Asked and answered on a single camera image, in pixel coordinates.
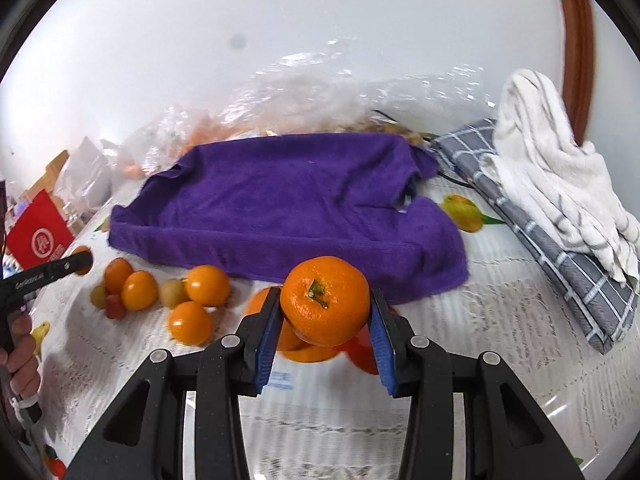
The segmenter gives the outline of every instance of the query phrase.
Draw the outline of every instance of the purple cloth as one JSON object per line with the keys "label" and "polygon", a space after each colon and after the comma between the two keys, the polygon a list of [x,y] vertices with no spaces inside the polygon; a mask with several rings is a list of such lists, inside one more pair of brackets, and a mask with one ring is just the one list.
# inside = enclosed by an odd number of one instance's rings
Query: purple cloth
{"label": "purple cloth", "polygon": [[111,214],[110,244],[154,264],[219,266],[281,283],[298,263],[338,256],[392,304],[468,277],[458,229],[416,197],[434,157],[389,134],[306,134],[193,148]]}

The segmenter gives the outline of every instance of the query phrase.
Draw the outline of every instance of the metal screw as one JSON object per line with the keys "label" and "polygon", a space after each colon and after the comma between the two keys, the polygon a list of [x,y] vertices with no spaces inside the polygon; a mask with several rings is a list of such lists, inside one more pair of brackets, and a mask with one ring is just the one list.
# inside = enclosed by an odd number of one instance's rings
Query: metal screw
{"label": "metal screw", "polygon": [[154,350],[153,352],[151,352],[149,360],[152,363],[161,363],[166,359],[166,356],[166,350],[162,350],[161,348],[159,348],[158,350]]}
{"label": "metal screw", "polygon": [[486,352],[482,356],[482,360],[488,365],[495,366],[500,364],[500,356],[495,352]]}
{"label": "metal screw", "polygon": [[429,346],[429,339],[423,335],[414,335],[410,343],[416,348],[427,348],[427,346]]}
{"label": "metal screw", "polygon": [[222,338],[222,346],[225,348],[233,348],[240,344],[240,338],[236,334],[225,335]]}

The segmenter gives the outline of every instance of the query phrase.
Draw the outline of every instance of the striped white towel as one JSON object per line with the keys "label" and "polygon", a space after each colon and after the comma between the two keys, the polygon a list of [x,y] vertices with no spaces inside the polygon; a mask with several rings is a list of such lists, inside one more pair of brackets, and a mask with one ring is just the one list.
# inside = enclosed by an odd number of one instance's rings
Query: striped white towel
{"label": "striped white towel", "polygon": [[620,203],[604,159],[577,146],[553,83],[519,70],[502,91],[494,133],[498,155],[480,168],[566,250],[593,253],[609,275],[638,292],[640,224]]}

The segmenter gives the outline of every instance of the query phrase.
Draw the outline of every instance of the red card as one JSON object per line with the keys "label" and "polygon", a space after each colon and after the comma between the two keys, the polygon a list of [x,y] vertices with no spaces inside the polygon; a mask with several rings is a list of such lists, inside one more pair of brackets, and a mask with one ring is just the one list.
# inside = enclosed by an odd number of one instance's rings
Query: red card
{"label": "red card", "polygon": [[74,236],[45,190],[39,192],[6,237],[23,269],[59,260]]}

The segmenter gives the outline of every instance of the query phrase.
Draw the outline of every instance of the gray checkered cloth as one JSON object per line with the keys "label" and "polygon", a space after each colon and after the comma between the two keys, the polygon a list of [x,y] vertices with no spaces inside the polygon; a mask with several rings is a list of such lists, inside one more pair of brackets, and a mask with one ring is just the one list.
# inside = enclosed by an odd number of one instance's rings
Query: gray checkered cloth
{"label": "gray checkered cloth", "polygon": [[587,341],[606,354],[631,327],[638,295],[610,279],[589,254],[561,249],[521,208],[503,196],[496,183],[479,169],[478,157],[495,153],[495,121],[482,120],[439,137],[432,148],[450,170],[463,175],[511,227],[536,258],[577,319]]}

